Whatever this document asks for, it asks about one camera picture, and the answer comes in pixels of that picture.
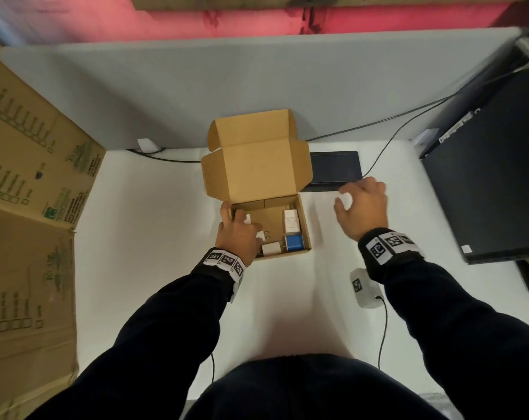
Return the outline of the person's right hand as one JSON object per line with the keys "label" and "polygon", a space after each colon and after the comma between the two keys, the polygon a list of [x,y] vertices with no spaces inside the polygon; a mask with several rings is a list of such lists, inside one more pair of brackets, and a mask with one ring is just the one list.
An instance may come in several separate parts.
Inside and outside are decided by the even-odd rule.
{"label": "person's right hand", "polygon": [[347,237],[358,242],[368,231],[388,228],[386,184],[374,177],[365,177],[359,181],[346,183],[338,192],[352,197],[348,211],[347,229],[342,230]]}

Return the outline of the person's left hand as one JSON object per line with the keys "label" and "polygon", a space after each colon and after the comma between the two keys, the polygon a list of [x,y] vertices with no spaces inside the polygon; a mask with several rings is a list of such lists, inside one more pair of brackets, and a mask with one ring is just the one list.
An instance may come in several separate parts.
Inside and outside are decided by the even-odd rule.
{"label": "person's left hand", "polygon": [[262,244],[256,243],[249,224],[245,224],[246,214],[243,209],[236,210],[232,218],[230,208],[231,204],[227,202],[223,202],[220,207],[221,223],[219,224],[215,247],[234,253],[243,260],[246,267],[249,267],[259,254]]}

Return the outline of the white charger with prongs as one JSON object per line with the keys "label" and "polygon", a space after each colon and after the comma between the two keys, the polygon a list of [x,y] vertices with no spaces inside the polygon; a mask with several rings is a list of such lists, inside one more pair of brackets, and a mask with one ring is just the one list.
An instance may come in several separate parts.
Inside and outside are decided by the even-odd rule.
{"label": "white charger with prongs", "polygon": [[[249,213],[246,214],[244,222],[245,224],[252,224],[252,219]],[[267,239],[267,233],[263,230],[260,230],[256,233],[256,237],[264,242]]]}

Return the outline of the person's left forearm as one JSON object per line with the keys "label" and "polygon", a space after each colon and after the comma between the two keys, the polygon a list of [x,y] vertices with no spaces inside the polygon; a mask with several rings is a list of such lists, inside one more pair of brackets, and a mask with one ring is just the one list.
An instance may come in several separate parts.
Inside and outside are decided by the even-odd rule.
{"label": "person's left forearm", "polygon": [[198,264],[152,295],[113,346],[27,420],[178,420],[235,284]]}

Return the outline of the person's right forearm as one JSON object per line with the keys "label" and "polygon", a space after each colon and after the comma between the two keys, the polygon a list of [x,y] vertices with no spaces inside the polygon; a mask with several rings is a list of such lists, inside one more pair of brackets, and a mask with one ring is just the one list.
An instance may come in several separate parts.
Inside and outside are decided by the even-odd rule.
{"label": "person's right forearm", "polygon": [[465,420],[529,420],[529,325],[474,298],[419,255],[373,260],[367,270]]}

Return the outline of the left wristband with marker tags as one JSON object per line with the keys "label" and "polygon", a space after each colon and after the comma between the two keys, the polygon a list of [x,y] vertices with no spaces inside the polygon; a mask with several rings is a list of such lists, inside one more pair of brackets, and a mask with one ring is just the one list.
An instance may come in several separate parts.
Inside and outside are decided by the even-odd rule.
{"label": "left wristband with marker tags", "polygon": [[205,254],[199,265],[219,269],[227,273],[234,283],[242,281],[247,268],[239,256],[216,247],[211,248]]}

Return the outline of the wristband with marker tags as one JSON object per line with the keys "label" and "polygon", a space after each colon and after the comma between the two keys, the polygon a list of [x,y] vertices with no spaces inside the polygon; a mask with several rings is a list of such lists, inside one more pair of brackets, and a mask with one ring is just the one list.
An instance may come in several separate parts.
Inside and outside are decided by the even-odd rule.
{"label": "wristband with marker tags", "polygon": [[234,283],[242,281],[247,268],[239,256],[216,247],[211,248],[205,254],[199,265],[219,269],[227,273]]}
{"label": "wristband with marker tags", "polygon": [[358,241],[358,249],[370,279],[379,284],[384,284],[387,274],[397,266],[424,259],[409,236],[384,227],[366,232]]}

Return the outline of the black tablet device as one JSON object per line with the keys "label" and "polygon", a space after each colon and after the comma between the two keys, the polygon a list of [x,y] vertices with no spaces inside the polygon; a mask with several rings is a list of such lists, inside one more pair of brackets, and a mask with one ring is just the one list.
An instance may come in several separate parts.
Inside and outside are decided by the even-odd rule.
{"label": "black tablet device", "polygon": [[312,180],[301,192],[338,191],[346,183],[362,179],[359,154],[356,150],[312,152]]}

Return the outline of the right wristband with marker tags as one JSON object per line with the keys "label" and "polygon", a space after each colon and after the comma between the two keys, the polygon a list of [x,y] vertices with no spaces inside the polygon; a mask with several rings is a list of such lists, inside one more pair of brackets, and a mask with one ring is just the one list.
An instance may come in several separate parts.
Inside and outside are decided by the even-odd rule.
{"label": "right wristband with marker tags", "polygon": [[384,284],[387,274],[397,266],[424,259],[409,236],[384,227],[366,232],[358,241],[358,249],[370,279],[379,284]]}

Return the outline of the open brown cardboard box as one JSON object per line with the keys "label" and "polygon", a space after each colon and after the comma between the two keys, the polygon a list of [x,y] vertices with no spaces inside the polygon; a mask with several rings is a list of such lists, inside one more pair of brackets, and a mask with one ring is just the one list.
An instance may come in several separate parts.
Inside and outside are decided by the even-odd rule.
{"label": "open brown cardboard box", "polygon": [[207,133],[210,151],[201,159],[205,192],[231,204],[230,216],[243,209],[253,223],[267,233],[264,244],[283,241],[283,211],[298,210],[305,250],[280,255],[307,253],[312,249],[303,211],[301,190],[313,174],[309,144],[299,140],[290,109],[247,113],[214,119]]}

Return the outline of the grey partition panel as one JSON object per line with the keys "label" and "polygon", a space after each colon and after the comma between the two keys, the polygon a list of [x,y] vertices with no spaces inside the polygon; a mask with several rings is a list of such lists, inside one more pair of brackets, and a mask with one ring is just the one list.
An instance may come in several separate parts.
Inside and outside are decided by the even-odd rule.
{"label": "grey partition panel", "polygon": [[301,139],[449,96],[506,53],[509,28],[2,48],[0,60],[107,150],[207,145],[214,119],[290,109]]}

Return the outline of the black computer case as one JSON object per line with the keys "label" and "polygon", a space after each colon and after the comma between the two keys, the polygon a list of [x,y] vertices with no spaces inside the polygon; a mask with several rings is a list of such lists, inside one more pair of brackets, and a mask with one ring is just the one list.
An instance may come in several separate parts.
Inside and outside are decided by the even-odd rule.
{"label": "black computer case", "polygon": [[529,259],[529,36],[451,97],[420,158],[469,264]]}

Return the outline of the person's dark torso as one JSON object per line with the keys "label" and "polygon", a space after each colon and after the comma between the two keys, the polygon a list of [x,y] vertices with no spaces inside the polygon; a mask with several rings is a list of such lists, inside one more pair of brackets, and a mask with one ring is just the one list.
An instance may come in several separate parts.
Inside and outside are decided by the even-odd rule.
{"label": "person's dark torso", "polygon": [[447,420],[360,360],[304,354],[253,360],[210,385],[184,420]]}

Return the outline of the large printed cardboard box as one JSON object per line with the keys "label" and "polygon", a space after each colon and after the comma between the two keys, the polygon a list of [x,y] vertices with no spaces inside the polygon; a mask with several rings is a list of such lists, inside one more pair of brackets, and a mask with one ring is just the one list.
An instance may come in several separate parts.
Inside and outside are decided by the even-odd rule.
{"label": "large printed cardboard box", "polygon": [[78,375],[73,240],[0,210],[0,420],[23,420]]}
{"label": "large printed cardboard box", "polygon": [[0,60],[0,210],[75,229],[105,154]]}

